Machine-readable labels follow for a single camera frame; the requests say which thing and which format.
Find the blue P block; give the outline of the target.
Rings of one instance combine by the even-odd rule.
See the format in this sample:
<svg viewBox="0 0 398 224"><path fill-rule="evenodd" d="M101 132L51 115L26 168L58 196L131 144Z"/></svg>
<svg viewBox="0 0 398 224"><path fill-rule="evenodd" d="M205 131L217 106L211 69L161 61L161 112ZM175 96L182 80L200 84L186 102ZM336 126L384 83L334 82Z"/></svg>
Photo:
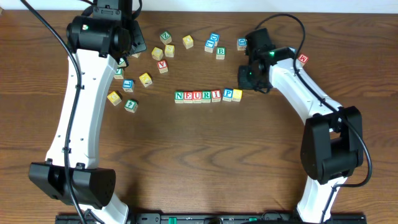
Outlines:
<svg viewBox="0 0 398 224"><path fill-rule="evenodd" d="M233 89L225 88L223 90L223 101L232 101L233 99Z"/></svg>

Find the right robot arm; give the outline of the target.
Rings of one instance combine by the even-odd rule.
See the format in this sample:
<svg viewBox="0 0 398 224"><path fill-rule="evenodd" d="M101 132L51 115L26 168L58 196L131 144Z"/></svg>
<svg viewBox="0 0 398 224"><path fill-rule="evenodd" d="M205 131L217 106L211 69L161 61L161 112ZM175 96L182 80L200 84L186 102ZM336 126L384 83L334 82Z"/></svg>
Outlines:
<svg viewBox="0 0 398 224"><path fill-rule="evenodd" d="M300 159L308 177L296 211L303 222L327 221L340 186L363 163L360 142L342 122L351 121L361 132L361 113L332 100L294 58L296 50L276 48L267 29L252 31L245 39L249 62L239 66L238 85L263 93L275 88L300 116L304 123Z"/></svg>

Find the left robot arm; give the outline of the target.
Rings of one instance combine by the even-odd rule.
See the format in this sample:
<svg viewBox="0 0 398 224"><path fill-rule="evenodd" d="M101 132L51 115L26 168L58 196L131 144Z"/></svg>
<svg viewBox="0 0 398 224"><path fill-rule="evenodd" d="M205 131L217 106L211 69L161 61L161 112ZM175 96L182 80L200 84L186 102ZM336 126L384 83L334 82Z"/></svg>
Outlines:
<svg viewBox="0 0 398 224"><path fill-rule="evenodd" d="M115 194L116 173L99 167L104 106L120 61L146 50L130 0L97 0L67 26L59 42L68 55L68 82L56 135L29 179L50 198L72 205L74 223L133 223Z"/></svg>

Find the green N block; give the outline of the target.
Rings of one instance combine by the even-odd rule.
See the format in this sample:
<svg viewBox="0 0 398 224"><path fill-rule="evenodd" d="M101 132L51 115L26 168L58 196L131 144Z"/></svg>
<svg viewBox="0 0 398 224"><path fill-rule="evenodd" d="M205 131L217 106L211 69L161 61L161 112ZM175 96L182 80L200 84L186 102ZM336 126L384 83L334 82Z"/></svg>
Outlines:
<svg viewBox="0 0 398 224"><path fill-rule="evenodd" d="M183 92L182 91L176 91L174 93L174 100L175 100L175 103L184 103Z"/></svg>

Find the red I block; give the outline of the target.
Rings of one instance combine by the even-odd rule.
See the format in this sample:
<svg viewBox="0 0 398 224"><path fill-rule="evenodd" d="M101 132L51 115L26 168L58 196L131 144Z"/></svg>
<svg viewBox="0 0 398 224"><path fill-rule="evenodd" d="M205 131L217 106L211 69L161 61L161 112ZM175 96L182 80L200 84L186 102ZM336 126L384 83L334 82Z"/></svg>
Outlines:
<svg viewBox="0 0 398 224"><path fill-rule="evenodd" d="M211 90L211 102L220 102L221 101L221 90Z"/></svg>

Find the green R block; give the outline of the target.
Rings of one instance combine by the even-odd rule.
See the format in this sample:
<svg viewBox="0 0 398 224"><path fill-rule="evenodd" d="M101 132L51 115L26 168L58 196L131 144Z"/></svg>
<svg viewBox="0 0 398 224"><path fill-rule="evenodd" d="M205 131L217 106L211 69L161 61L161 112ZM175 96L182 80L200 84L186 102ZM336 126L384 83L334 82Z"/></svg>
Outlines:
<svg viewBox="0 0 398 224"><path fill-rule="evenodd" d="M211 91L202 91L202 103L211 103Z"/></svg>

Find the red U block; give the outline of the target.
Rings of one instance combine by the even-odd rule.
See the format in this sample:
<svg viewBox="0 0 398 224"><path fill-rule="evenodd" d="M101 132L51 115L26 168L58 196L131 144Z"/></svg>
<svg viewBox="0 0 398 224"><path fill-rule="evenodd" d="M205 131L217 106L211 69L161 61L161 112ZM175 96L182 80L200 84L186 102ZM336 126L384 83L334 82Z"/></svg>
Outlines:
<svg viewBox="0 0 398 224"><path fill-rule="evenodd" d="M193 91L192 100L194 103L202 103L202 91Z"/></svg>

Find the red E block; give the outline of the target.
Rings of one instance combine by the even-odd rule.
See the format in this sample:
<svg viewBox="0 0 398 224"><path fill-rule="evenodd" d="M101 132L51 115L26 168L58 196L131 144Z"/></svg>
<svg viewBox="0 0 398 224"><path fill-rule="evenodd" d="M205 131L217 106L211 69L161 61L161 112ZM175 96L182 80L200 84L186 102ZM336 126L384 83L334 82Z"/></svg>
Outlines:
<svg viewBox="0 0 398 224"><path fill-rule="evenodd" d="M192 91L185 91L183 93L183 102L184 103L193 103L193 92Z"/></svg>

